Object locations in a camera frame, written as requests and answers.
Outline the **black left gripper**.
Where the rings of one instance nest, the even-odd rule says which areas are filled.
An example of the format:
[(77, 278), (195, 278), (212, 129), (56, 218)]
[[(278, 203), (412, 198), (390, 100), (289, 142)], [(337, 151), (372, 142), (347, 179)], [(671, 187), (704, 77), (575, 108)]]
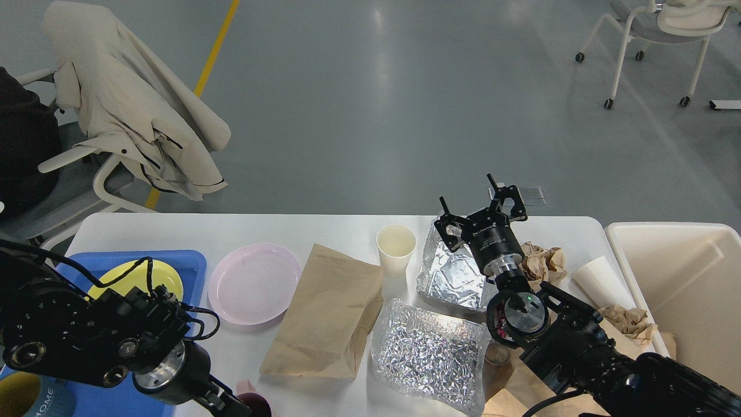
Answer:
[(143, 395), (169, 405), (195, 401), (213, 416), (251, 416), (252, 410), (211, 375), (211, 357), (192, 341), (181, 341), (149, 373), (133, 375)]

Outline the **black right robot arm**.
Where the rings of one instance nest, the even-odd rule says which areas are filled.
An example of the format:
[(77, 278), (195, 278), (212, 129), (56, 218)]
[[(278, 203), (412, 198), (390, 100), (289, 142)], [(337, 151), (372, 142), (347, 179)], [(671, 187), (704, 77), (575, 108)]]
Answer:
[(559, 401), (590, 395), (609, 416), (738, 416), (739, 395), (657, 353), (631, 359), (600, 324), (603, 315), (551, 283), (530, 288), (511, 222), (526, 221), (516, 185), (493, 187), (490, 204), (465, 217), (440, 198), (434, 227), (455, 253), (468, 246), (481, 275), (497, 287), (485, 311), (493, 340), (523, 350), (520, 359), (552, 391), (532, 416)]

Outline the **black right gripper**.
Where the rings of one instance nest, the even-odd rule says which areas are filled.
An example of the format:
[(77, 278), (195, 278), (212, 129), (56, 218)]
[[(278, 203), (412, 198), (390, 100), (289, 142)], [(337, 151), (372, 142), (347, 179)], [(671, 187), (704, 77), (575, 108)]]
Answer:
[[(492, 174), (487, 173), (490, 183), (489, 210), (479, 210), (467, 217), (450, 213), (444, 197), (439, 197), (442, 206), (434, 227), (451, 253), (461, 246), (469, 245), (479, 271), (484, 276), (497, 276), (501, 272), (499, 258), (510, 258), (509, 263), (517, 268), (524, 254), (521, 245), (510, 227), (511, 221), (527, 221), (526, 206), (516, 185), (498, 185)], [(505, 202), (511, 201), (509, 213), (503, 211)]]

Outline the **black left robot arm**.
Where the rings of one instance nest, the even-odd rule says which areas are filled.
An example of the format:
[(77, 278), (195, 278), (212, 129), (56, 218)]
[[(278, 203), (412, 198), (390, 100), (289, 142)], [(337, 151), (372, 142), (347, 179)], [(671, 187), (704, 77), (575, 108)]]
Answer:
[(169, 405), (196, 402), (213, 416), (254, 416), (211, 375), (199, 341), (211, 338), (196, 315), (214, 311), (185, 303), (153, 279), (124, 295), (82, 264), (46, 249), (2, 240), (2, 358), (13, 370), (112, 388), (132, 375), (144, 396)]

